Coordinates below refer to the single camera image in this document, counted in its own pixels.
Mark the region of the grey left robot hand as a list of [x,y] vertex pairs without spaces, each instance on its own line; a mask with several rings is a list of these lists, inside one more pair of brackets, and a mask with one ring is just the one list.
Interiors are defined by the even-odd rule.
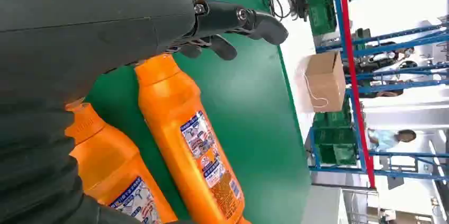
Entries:
[[270,14],[213,0],[1,0],[1,113],[63,109],[100,74],[164,52],[231,60],[224,33],[288,36]]

